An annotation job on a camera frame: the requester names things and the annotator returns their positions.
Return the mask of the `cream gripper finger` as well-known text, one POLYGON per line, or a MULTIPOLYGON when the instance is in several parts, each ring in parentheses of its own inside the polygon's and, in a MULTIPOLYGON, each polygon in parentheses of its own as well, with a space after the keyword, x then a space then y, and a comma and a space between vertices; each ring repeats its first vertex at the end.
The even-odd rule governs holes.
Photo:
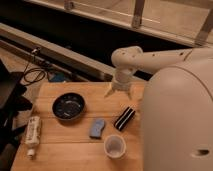
POLYGON ((114 89, 112 87, 110 87, 107 92, 104 95, 104 98, 109 97, 110 95, 112 95, 114 93, 114 89))
POLYGON ((130 100, 132 99, 131 91, 127 91, 127 96, 130 100))

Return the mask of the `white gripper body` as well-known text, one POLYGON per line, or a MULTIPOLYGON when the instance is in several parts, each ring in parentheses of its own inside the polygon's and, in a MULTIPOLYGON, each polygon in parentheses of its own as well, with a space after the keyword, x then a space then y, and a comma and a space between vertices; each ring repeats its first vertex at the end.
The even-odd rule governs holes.
POLYGON ((116 69, 112 79, 111 87, 114 91, 126 91, 131 88, 131 80, 134 70, 131 69, 116 69))

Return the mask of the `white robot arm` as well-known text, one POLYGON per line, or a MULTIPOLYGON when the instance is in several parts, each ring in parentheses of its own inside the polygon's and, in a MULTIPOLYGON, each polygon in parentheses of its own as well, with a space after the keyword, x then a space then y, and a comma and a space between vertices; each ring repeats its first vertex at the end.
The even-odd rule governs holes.
POLYGON ((213 48, 111 55, 109 94, 131 93, 138 70, 150 73, 140 101, 143 171, 213 171, 213 48))

